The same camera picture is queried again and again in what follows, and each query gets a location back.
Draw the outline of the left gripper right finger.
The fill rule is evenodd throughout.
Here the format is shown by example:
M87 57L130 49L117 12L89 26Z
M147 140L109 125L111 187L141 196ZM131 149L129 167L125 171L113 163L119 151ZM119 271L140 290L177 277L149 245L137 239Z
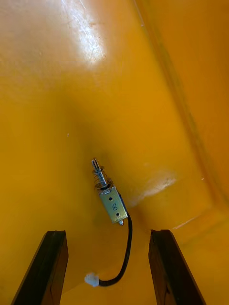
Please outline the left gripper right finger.
M148 259L158 305L206 302L170 230L152 230Z

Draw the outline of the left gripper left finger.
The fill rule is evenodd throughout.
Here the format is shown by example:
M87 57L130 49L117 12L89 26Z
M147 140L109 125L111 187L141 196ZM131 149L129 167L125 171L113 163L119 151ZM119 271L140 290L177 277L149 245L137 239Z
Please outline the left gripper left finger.
M47 231L13 298L13 305L59 305L68 263L65 231Z

